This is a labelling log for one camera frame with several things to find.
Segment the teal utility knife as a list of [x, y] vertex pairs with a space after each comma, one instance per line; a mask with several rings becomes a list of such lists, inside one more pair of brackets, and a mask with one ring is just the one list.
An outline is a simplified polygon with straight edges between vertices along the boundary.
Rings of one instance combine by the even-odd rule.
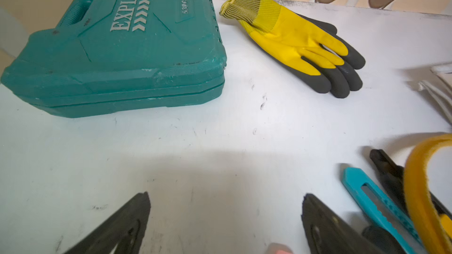
[[343, 185], [355, 200], [361, 210], [377, 226], [388, 231], [396, 239], [407, 254], [414, 254], [415, 250], [398, 232], [390, 222], [387, 212], [396, 222], [410, 234], [410, 236], [423, 247], [423, 243], [417, 233], [413, 221], [368, 177], [360, 168], [348, 167], [343, 171]]

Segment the pink utility knife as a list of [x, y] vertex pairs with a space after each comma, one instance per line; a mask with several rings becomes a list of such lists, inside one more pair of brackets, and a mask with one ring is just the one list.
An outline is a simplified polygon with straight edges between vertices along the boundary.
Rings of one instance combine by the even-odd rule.
[[265, 254], [293, 254], [293, 251], [287, 245], [270, 243]]

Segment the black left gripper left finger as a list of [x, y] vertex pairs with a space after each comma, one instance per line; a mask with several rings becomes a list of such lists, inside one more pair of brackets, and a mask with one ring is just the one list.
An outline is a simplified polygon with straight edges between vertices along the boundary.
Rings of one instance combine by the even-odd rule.
[[151, 202], [148, 193], [136, 194], [67, 253], [139, 253], [147, 229], [150, 210]]

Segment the white canvas pouch yellow handles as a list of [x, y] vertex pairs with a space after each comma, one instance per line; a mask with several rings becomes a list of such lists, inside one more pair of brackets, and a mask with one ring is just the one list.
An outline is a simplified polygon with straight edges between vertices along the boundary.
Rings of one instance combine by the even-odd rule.
[[[430, 93], [443, 110], [447, 120], [451, 122], [452, 65], [451, 63], [435, 65], [430, 70], [445, 84], [445, 89], [440, 89], [428, 81], [420, 81], [419, 86]], [[418, 231], [421, 242], [430, 254], [452, 252], [451, 240], [432, 202], [427, 177], [428, 163], [434, 154], [441, 148], [451, 145], [451, 134], [434, 136], [420, 142], [408, 156], [404, 170], [403, 183], [408, 214]]]

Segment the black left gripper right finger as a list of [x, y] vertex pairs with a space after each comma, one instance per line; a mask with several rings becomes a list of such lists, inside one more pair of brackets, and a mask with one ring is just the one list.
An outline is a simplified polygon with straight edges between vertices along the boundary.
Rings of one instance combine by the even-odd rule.
[[382, 253], [313, 194], [304, 196], [301, 220], [312, 254]]

